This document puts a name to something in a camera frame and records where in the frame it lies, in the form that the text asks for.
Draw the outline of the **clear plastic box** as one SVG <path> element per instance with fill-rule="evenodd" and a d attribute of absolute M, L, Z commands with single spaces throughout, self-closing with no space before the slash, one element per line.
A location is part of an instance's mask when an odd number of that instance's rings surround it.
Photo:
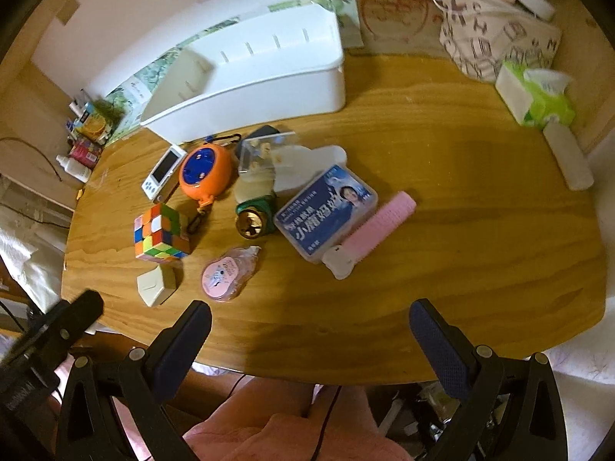
<path fill-rule="evenodd" d="M 274 168 L 277 152 L 287 146 L 294 146 L 298 136 L 294 131 L 284 131 L 245 138 L 241 144 L 239 174 L 259 172 Z"/>

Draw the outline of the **white dropper bottle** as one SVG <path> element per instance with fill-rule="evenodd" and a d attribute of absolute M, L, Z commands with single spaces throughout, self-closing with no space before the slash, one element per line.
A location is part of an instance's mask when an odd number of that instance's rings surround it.
<path fill-rule="evenodd" d="M 63 155 L 57 155 L 55 159 L 68 175 L 82 183 L 87 183 L 90 180 L 92 170 L 80 163 L 78 160 L 73 157 Z"/>

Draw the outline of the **blue white card box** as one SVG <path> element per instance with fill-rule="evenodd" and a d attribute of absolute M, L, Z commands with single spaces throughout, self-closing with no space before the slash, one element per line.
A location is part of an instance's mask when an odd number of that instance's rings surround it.
<path fill-rule="evenodd" d="M 276 228 L 301 257 L 319 263 L 326 251 L 362 225 L 378 204 L 375 190 L 334 164 L 277 211 Z"/>

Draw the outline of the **green bottle gold cap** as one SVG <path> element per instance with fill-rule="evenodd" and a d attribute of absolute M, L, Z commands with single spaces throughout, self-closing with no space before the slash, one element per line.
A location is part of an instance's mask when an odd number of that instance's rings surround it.
<path fill-rule="evenodd" d="M 277 210 L 274 195 L 254 198 L 236 207 L 236 229 L 246 239 L 255 239 L 275 231 Z"/>

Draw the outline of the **white plastic storage bin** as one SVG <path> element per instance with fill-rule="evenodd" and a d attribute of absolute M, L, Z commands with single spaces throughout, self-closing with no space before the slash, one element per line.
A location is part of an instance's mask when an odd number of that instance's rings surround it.
<path fill-rule="evenodd" d="M 142 116 L 179 145 L 268 122 L 335 113 L 346 101 L 335 13 L 290 7 L 226 27 L 183 49 Z"/>

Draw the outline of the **small cream cardboard box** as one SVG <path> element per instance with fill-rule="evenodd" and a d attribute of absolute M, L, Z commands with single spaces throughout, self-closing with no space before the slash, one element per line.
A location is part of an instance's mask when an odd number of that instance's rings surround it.
<path fill-rule="evenodd" d="M 147 307 L 163 304 L 177 288 L 173 267 L 159 264 L 155 269 L 139 275 L 136 288 Z"/>

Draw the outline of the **multicolour rubiks cube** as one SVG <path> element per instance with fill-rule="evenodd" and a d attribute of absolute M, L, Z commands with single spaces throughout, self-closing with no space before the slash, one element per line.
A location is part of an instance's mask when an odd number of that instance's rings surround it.
<path fill-rule="evenodd" d="M 189 256 L 188 225 L 184 214 L 167 204 L 155 204 L 133 222 L 136 258 L 171 263 Z"/>

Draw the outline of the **green tissue pack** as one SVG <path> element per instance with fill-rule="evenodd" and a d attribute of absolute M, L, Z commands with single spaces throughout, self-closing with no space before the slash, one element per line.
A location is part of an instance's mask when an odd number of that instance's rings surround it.
<path fill-rule="evenodd" d="M 519 125 L 542 130 L 550 122 L 571 125 L 575 110 L 566 95 L 571 82 L 563 72 L 505 61 L 495 88 Z"/>

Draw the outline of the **brown cartoon cardboard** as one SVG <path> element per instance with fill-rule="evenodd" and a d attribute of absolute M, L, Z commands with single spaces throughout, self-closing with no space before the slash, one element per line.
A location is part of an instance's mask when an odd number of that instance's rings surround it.
<path fill-rule="evenodd" d="M 432 0 L 356 0 L 365 55 L 446 57 L 441 10 Z"/>

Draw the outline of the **white handheld game console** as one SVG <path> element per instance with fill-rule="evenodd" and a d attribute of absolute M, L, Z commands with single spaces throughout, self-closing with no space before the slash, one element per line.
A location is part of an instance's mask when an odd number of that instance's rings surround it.
<path fill-rule="evenodd" d="M 161 156 L 142 183 L 142 191 L 149 201 L 152 203 L 168 201 L 179 185 L 178 172 L 185 158 L 186 151 L 176 145 L 171 145 Z"/>

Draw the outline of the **red tube pack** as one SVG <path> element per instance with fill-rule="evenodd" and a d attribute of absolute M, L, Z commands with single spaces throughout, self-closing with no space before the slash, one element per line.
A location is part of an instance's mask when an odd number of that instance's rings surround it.
<path fill-rule="evenodd" d="M 69 156 L 77 160 L 79 163 L 94 169 L 96 167 L 100 156 L 102 154 L 102 148 L 89 138 L 78 138 L 72 143 Z"/>

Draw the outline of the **patterned canvas bag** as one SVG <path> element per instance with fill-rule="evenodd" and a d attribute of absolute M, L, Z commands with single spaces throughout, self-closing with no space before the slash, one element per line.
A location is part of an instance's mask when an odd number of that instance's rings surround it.
<path fill-rule="evenodd" d="M 500 0 L 441 0 L 440 43 L 467 77 L 493 83 L 505 61 L 548 69 L 562 30 Z"/>

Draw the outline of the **pink ribbed tube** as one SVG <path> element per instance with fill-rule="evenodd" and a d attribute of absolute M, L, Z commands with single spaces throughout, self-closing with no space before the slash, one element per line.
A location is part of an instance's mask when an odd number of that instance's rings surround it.
<path fill-rule="evenodd" d="M 400 227 L 416 210 L 416 201 L 399 192 L 346 237 L 340 245 L 328 249 L 321 261 L 337 280 L 346 279 L 354 267 Z"/>

